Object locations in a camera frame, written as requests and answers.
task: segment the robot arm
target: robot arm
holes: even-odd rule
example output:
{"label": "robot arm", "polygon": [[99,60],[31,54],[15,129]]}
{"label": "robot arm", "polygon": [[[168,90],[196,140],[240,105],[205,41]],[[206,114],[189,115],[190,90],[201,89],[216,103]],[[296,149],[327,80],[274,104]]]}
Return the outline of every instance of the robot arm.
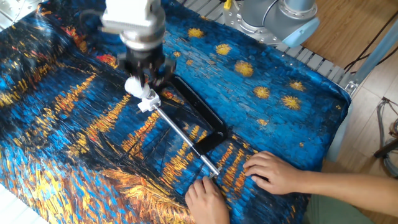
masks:
{"label": "robot arm", "polygon": [[153,83],[160,83],[159,68],[163,64],[165,76],[173,74],[175,62],[166,60],[163,54],[165,11],[160,0],[106,0],[101,21],[105,30],[118,33],[126,44],[126,54],[118,57],[119,66],[137,77],[141,87],[145,71]]}
{"label": "robot arm", "polygon": [[266,44],[276,44],[279,39],[289,47],[296,47],[320,24],[315,17],[318,11],[315,0],[244,0],[224,10],[224,15],[233,15],[226,16],[230,20],[226,25]]}

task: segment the wrinkled cloth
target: wrinkled cloth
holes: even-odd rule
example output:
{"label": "wrinkled cloth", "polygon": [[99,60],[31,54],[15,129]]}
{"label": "wrinkled cloth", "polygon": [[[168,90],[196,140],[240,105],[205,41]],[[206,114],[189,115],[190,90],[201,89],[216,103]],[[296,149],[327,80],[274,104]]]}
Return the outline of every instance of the wrinkled cloth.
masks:
{"label": "wrinkled cloth", "polygon": [[[163,1],[164,52],[228,125],[208,153],[231,223],[301,223],[308,195],[272,195],[242,165],[270,151],[320,170],[351,103],[306,65],[230,27]],[[0,32],[0,183],[50,223],[193,223],[184,202],[210,175],[156,112],[124,91],[117,35],[97,30],[104,1],[64,0]],[[197,142],[211,132],[175,90],[162,108]]]}

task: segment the black cable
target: black cable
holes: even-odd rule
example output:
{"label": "black cable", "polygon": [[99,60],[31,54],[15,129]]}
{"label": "black cable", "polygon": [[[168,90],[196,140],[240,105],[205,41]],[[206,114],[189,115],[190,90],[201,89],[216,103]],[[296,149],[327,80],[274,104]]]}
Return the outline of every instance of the black cable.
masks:
{"label": "black cable", "polygon": [[381,63],[385,62],[389,57],[391,57],[393,54],[395,54],[398,50],[398,47],[396,47],[389,55],[387,55],[385,58],[383,58],[379,63],[377,63],[376,66],[380,65]]}
{"label": "black cable", "polygon": [[366,56],[363,56],[367,50],[369,50],[369,48],[372,46],[372,44],[376,41],[376,39],[381,35],[381,33],[384,31],[384,29],[386,29],[386,27],[395,19],[395,17],[398,16],[398,11],[392,15],[392,17],[386,22],[386,24],[381,28],[381,30],[379,31],[379,33],[377,33],[377,35],[373,38],[373,40],[368,44],[368,46],[362,51],[362,53],[358,56],[358,58],[352,62],[350,62],[345,68],[345,73],[349,72],[352,67],[356,64],[356,62],[363,60],[367,57],[369,57],[370,54],[367,54]]}
{"label": "black cable", "polygon": [[271,8],[278,2],[278,0],[275,0],[273,3],[271,3],[271,5],[269,5],[269,7],[267,8],[266,13],[264,14],[264,17],[262,18],[262,26],[266,25],[266,17],[269,13],[269,11],[271,10]]}
{"label": "black cable", "polygon": [[[383,127],[383,121],[382,121],[382,117],[384,114],[384,107],[385,105],[389,105],[391,107],[391,109],[393,110],[393,112],[395,112],[396,115],[398,115],[398,112],[394,109],[394,107],[392,105],[398,106],[397,103],[392,102],[391,100],[387,99],[387,98],[383,98],[382,101],[378,104],[377,106],[377,120],[379,121],[379,133],[380,133],[380,148],[383,148],[385,145],[391,143],[394,139],[389,139],[389,140],[385,140],[384,137],[384,127]],[[395,122],[392,123],[392,129],[390,128],[390,135],[394,138],[398,137],[396,135],[394,135],[395,133],[397,133],[395,126],[398,123],[398,119],[396,119]],[[390,172],[390,174],[392,174],[396,179],[398,179],[398,167],[395,166],[395,164],[391,161],[390,159],[390,153],[392,153],[394,151],[391,151],[387,154],[387,156],[384,158],[384,165],[387,168],[387,170]]]}

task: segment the human hand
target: human hand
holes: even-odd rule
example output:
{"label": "human hand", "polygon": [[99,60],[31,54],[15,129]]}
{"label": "human hand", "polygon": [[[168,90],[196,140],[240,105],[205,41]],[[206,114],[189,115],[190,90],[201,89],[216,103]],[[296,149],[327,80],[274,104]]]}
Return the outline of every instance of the human hand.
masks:
{"label": "human hand", "polygon": [[246,176],[251,175],[252,180],[260,188],[272,194],[300,192],[301,186],[305,184],[302,180],[304,171],[294,168],[270,152],[264,151],[253,155],[243,167],[249,168]]}
{"label": "human hand", "polygon": [[196,180],[185,194],[196,224],[229,224],[229,213],[218,187],[208,178]]}

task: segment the wooden floor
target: wooden floor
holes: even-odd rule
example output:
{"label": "wooden floor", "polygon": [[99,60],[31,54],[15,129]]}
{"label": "wooden floor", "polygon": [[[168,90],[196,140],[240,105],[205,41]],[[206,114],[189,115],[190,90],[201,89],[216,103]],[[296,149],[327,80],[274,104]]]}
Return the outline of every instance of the wooden floor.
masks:
{"label": "wooden floor", "polygon": [[[364,50],[381,27],[398,11],[396,0],[317,0],[317,4],[321,26],[304,46],[343,68]],[[382,161],[372,157],[379,147],[376,106],[383,96],[398,103],[397,62],[398,53],[376,67],[354,95],[353,115],[338,161],[325,162],[324,172],[387,175]],[[385,129],[396,118],[392,110],[386,110]],[[394,156],[394,160],[398,165],[398,155]],[[376,223],[398,223],[398,218],[362,212]]]}

